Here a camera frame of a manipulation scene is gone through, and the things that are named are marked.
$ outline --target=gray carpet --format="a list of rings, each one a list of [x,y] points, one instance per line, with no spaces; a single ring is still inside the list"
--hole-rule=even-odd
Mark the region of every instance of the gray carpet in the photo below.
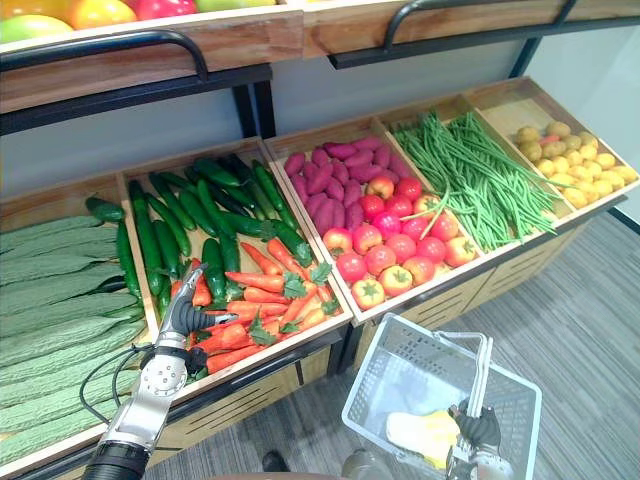
[[[493,360],[542,389],[534,478],[640,478],[639,285],[640,237],[605,214],[536,278],[443,327],[493,336]],[[340,420],[353,379],[307,385],[144,478],[256,472],[272,448],[294,471],[339,474],[365,445]],[[397,479],[421,478],[386,460]]]

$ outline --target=metal bar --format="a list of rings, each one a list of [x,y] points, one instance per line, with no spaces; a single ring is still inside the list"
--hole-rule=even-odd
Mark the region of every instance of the metal bar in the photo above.
[[[236,103],[236,111],[240,120],[240,128],[244,138],[255,137],[258,129],[256,127],[256,119],[253,115],[253,107],[251,106],[251,95],[249,87],[246,85],[238,85],[232,88],[233,100]]]
[[[562,9],[558,13],[558,16],[553,21],[554,25],[561,25],[569,16],[569,12],[575,6],[577,0],[567,0],[565,4],[562,6]],[[518,55],[518,59],[516,63],[513,65],[513,69],[511,73],[509,73],[509,78],[520,77],[524,73],[524,71],[529,66],[531,59],[535,55],[540,43],[542,42],[542,37],[528,38],[526,42],[524,42],[524,46],[522,47],[522,51],[520,55]]]
[[[640,16],[607,18],[601,20],[584,20],[565,22],[562,25],[531,25],[526,27],[505,28],[486,32],[466,33],[451,37],[420,40],[416,42],[399,43],[388,52],[383,48],[367,48],[354,52],[329,55],[329,61],[336,70],[358,67],[372,63],[386,62],[400,58],[425,55],[428,53],[456,50],[458,48],[488,45],[491,43],[507,42],[545,35],[581,32],[584,30],[598,30],[603,28],[627,27],[640,25]]]
[[[205,82],[196,76],[190,76],[70,98],[4,113],[0,115],[0,132],[8,135],[110,110],[268,81],[272,76],[269,64],[260,64],[221,70],[209,75]]]
[[[273,97],[271,96],[271,82],[265,80],[253,84],[256,96],[256,108],[258,121],[260,122],[260,135],[262,138],[276,136],[276,118],[273,113]]]
[[[1,56],[0,71],[7,72],[60,60],[165,43],[179,45],[187,50],[193,58],[198,77],[203,82],[207,80],[207,62],[198,45],[186,35],[172,30],[142,30],[117,33],[16,50]]]

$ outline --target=tomato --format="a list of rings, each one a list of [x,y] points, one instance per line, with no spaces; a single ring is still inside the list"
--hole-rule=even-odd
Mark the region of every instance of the tomato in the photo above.
[[[387,268],[378,278],[387,295],[395,297],[411,290],[413,276],[406,268],[394,265]]]
[[[427,237],[416,245],[416,255],[425,257],[436,265],[444,260],[446,253],[442,240],[435,237]]]
[[[445,247],[447,253],[444,261],[453,268],[469,263],[476,256],[473,244],[464,237],[456,237],[449,240]]]
[[[442,213],[431,227],[429,235],[443,242],[449,241],[458,235],[458,222],[451,215]]]
[[[332,255],[342,255],[353,250],[351,232],[346,228],[330,228],[322,236],[322,241]]]
[[[79,0],[71,12],[70,20],[71,26],[80,30],[135,22],[137,18],[133,10],[119,0]]]
[[[360,225],[353,231],[353,249],[364,255],[369,249],[382,244],[382,233],[373,225]]]
[[[384,302],[384,289],[377,280],[360,280],[353,284],[351,293],[362,310],[367,310]]]
[[[362,205],[362,209],[364,210],[364,218],[368,222],[384,211],[384,200],[377,195],[360,197],[360,205]]]
[[[364,263],[364,259],[354,252],[340,255],[336,266],[342,278],[349,283],[357,282],[367,274],[367,265]]]
[[[372,225],[380,230],[382,238],[387,239],[395,233],[400,233],[402,229],[402,222],[397,215],[389,212],[382,212],[376,215],[373,219]]]
[[[402,263],[416,254],[416,242],[404,233],[396,233],[390,236],[385,245],[395,252],[398,263]]]
[[[138,0],[138,19],[177,17],[196,13],[193,0]]]
[[[364,193],[367,195],[378,195],[386,200],[393,195],[394,188],[395,186],[390,178],[378,176],[369,181]]]
[[[436,267],[431,260],[426,257],[411,257],[402,264],[413,276],[414,285],[427,283],[436,274]]]
[[[400,180],[396,190],[399,195],[403,195],[414,202],[422,195],[422,184],[417,178],[406,177]]]
[[[394,195],[384,203],[384,209],[386,212],[393,213],[398,217],[406,217],[413,213],[413,205],[404,195]]]
[[[427,217],[416,217],[411,220],[407,220],[402,225],[402,233],[408,235],[412,240],[418,241],[420,240],[420,235],[424,232],[424,229],[429,226],[429,220]]]
[[[369,273],[377,277],[382,270],[396,264],[396,254],[389,247],[376,245],[365,255],[364,261]]]
[[[435,195],[421,195],[415,202],[413,202],[413,213],[429,212],[424,214],[424,218],[431,220],[436,215],[435,209],[438,206],[438,203],[440,203],[440,199]]]

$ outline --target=yellow potato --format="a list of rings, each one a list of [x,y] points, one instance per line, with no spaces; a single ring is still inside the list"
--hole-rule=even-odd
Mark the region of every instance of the yellow potato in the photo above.
[[[591,145],[596,150],[598,149],[598,139],[589,132],[580,132],[578,136],[582,141],[582,145]]]
[[[611,192],[613,192],[611,183],[607,182],[606,180],[596,180],[595,182],[593,182],[593,188],[596,189],[596,192],[598,192],[600,198],[606,197]]]
[[[538,142],[525,142],[519,148],[522,154],[533,163],[542,157],[542,147]]]
[[[546,158],[536,163],[536,167],[538,167],[538,170],[540,170],[540,172],[542,172],[542,174],[547,178],[556,173],[555,165],[551,160],[548,160]]]
[[[587,197],[577,188],[567,188],[564,193],[564,198],[569,200],[569,203],[576,208],[582,208],[587,206]]]
[[[590,160],[595,160],[596,162],[598,162],[603,170],[609,170],[610,168],[613,168],[616,164],[615,157],[610,153],[599,153],[598,155],[595,156],[595,158]]]
[[[549,180],[555,183],[560,183],[562,185],[573,185],[574,183],[576,183],[576,179],[566,173],[556,173],[555,175],[549,177]],[[556,185],[556,187],[559,190],[564,190],[565,188],[561,185]]]
[[[588,182],[578,182],[575,184],[576,188],[579,188],[584,193],[587,203],[593,203],[600,198],[593,184]]]
[[[582,165],[576,165],[574,167],[570,167],[567,173],[578,181],[589,182],[589,183],[593,182],[593,175],[591,175],[591,172],[587,170],[585,167],[583,167]]]
[[[599,163],[593,162],[591,160],[587,160],[582,164],[584,168],[591,172],[591,176],[595,179],[600,178],[600,174],[602,173],[602,167]]]
[[[560,138],[571,134],[569,125],[563,122],[551,122],[547,125],[547,135],[558,135]]]
[[[537,142],[540,140],[540,132],[533,127],[522,127],[516,133],[516,143]]]
[[[602,172],[600,174],[600,180],[609,182],[614,191],[620,190],[622,187],[624,187],[623,178],[615,172]]]
[[[582,146],[582,140],[577,135],[567,135],[562,141],[569,150],[578,150]]]
[[[574,165],[582,165],[582,155],[580,155],[580,153],[576,150],[567,150],[566,152],[564,152],[563,156],[564,158],[569,160],[569,165],[572,167]]]
[[[554,157],[552,162],[556,167],[556,173],[567,173],[567,171],[569,170],[569,160],[564,157]]]
[[[638,178],[638,172],[636,172],[631,167],[625,167],[625,166],[613,167],[611,171],[620,175],[624,180],[624,183],[627,185],[629,185],[636,178]]]

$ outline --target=potato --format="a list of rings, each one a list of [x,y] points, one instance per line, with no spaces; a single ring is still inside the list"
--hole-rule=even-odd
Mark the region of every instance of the potato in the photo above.
[[[536,167],[540,170],[545,177],[549,178],[554,173],[556,173],[556,167],[553,162],[549,159],[542,159],[538,163],[536,163]]]
[[[542,147],[538,142],[525,142],[519,148],[522,154],[533,163],[542,157]]]
[[[569,200],[569,203],[576,208],[582,208],[587,206],[587,197],[577,188],[567,188],[564,193],[564,198]]]
[[[629,185],[636,178],[638,178],[638,172],[636,172],[631,167],[625,167],[625,166],[613,167],[611,170],[614,173],[617,173],[618,175],[620,175],[627,185]]]
[[[562,155],[567,149],[564,142],[551,142],[542,147],[542,156],[545,158],[553,158]]]
[[[591,135],[589,132],[580,132],[578,136],[582,141],[582,145],[590,145],[596,150],[598,149],[598,139]]]
[[[578,150],[582,146],[582,140],[577,135],[567,135],[562,139],[569,150]]]
[[[597,155],[594,155],[594,157],[590,158],[589,160],[595,160],[597,163],[600,164],[603,170],[609,170],[610,168],[613,168],[616,165],[616,159],[610,153],[599,153]]]
[[[596,180],[595,182],[593,182],[593,188],[595,188],[596,192],[598,192],[600,198],[606,197],[611,192],[613,192],[611,183],[607,182],[606,180]]]
[[[584,193],[584,196],[587,199],[587,203],[593,203],[600,198],[600,195],[598,195],[598,192],[591,183],[578,182],[575,184],[575,187],[580,189],[580,191]]]
[[[609,182],[614,191],[620,190],[624,187],[623,178],[615,172],[602,172],[600,174],[600,180]]]
[[[563,122],[551,122],[547,125],[547,135],[558,135],[560,138],[566,137],[571,134],[571,128],[569,125]]]
[[[569,170],[569,161],[564,157],[553,157],[553,165],[556,167],[556,173],[567,173]]]
[[[516,133],[516,143],[537,142],[540,140],[540,132],[533,127],[522,127]]]
[[[582,165],[570,167],[567,173],[578,181],[589,183],[593,182],[593,175],[591,175],[591,172]]]
[[[598,178],[600,178],[600,174],[602,173],[602,167],[600,166],[599,163],[593,162],[591,160],[587,160],[582,165],[584,166],[584,168],[586,168],[591,172],[591,176],[594,179],[597,180]]]

